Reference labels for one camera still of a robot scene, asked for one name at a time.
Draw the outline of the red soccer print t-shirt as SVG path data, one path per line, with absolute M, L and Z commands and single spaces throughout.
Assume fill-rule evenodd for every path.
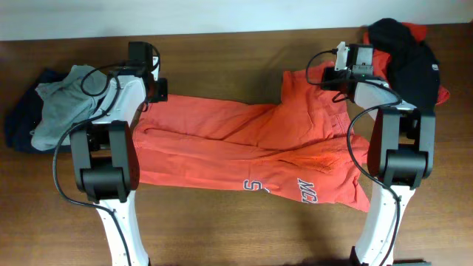
M 279 104 L 171 95 L 134 129 L 143 183 L 264 191 L 309 204 L 368 211 L 356 163 L 368 142 L 349 130 L 345 103 L 307 83 L 324 65 L 286 71 Z

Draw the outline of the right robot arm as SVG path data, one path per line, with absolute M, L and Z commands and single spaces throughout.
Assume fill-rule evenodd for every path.
M 371 45 L 340 42 L 330 53 L 319 84 L 335 91 L 333 101 L 350 100 L 369 115 L 374 127 L 363 175 L 373 182 L 370 210 L 360 238 L 350 251 L 352 265 L 394 265 L 395 239 L 406 207 L 431 173 L 434 160 L 435 104 L 440 75 L 429 52 L 421 51 L 387 79 L 375 75 Z

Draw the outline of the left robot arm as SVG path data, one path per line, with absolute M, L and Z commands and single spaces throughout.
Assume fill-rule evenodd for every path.
M 143 41 L 129 42 L 128 58 L 109 69 L 97 109 L 69 133 L 75 183 L 101 218 L 112 264 L 150 265 L 135 210 L 140 165 L 132 126 L 150 103 L 167 99 L 167 80 L 157 48 Z

